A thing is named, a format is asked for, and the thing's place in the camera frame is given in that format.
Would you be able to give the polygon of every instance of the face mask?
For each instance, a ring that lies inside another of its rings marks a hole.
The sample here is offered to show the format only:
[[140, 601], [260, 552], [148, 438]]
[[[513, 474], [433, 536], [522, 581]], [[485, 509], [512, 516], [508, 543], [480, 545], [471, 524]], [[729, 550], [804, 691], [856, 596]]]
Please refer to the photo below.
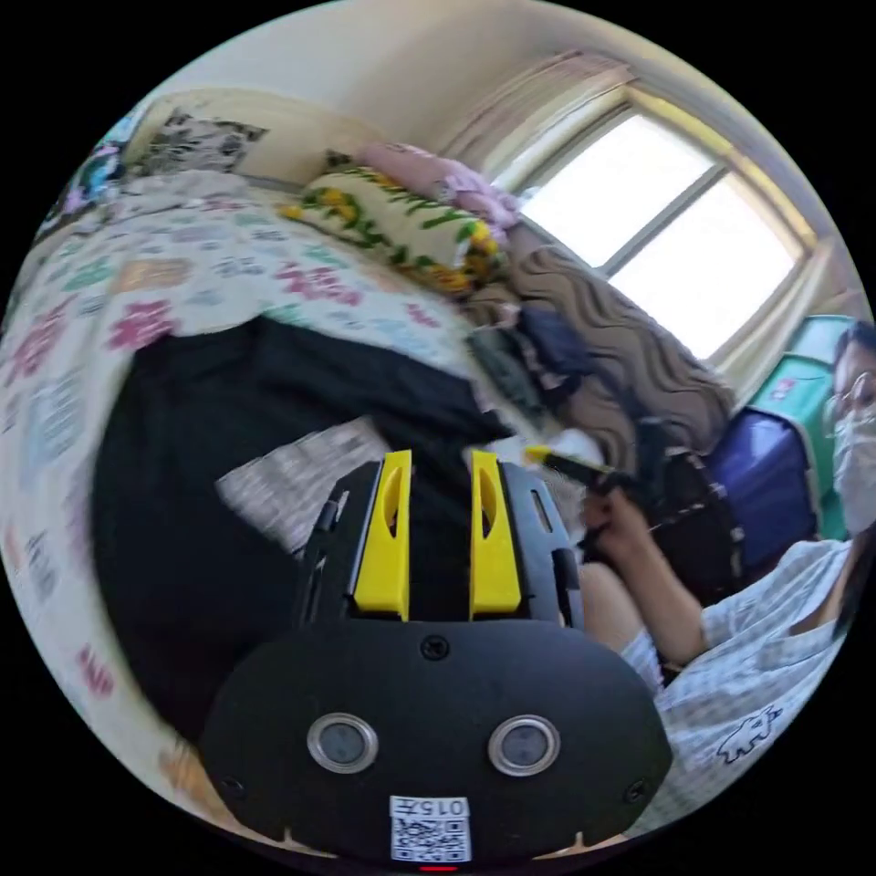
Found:
[[833, 473], [846, 528], [857, 536], [876, 522], [876, 417], [838, 423]]

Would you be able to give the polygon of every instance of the leg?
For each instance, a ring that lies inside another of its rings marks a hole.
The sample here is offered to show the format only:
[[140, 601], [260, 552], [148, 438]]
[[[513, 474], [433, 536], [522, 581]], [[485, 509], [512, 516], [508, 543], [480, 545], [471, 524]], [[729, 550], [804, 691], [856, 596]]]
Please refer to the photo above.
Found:
[[584, 630], [619, 654], [652, 694], [663, 688], [660, 658], [641, 614], [623, 582], [607, 566], [587, 563], [579, 572]]
[[617, 575], [601, 563], [582, 566], [579, 582], [585, 631], [621, 653], [645, 628], [632, 596]]

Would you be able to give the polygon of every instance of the black device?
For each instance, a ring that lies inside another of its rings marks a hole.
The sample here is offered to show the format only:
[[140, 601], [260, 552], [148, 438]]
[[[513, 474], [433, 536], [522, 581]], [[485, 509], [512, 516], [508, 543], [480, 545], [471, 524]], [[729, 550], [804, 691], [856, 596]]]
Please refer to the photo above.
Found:
[[652, 696], [583, 631], [545, 484], [476, 452], [469, 620], [410, 613], [410, 453], [342, 479], [296, 628], [214, 701], [198, 748], [235, 817], [386, 870], [519, 865], [621, 834], [672, 753]]

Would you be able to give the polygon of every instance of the sunflower pillow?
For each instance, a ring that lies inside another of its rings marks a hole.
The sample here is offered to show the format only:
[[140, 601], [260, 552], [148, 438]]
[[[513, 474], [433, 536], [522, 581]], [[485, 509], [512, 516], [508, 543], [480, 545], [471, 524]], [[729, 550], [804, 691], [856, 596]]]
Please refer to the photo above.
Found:
[[453, 297], [470, 295], [505, 272], [506, 254], [483, 220], [412, 194], [369, 167], [327, 173], [279, 212]]

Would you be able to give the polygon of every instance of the blue suitcase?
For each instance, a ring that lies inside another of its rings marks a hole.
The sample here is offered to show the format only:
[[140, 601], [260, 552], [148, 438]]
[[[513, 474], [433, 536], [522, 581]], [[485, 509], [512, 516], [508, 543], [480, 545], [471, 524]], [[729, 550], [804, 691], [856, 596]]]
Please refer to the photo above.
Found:
[[704, 458], [745, 533], [746, 571], [778, 559], [820, 527], [816, 476], [797, 429], [779, 416], [744, 408]]

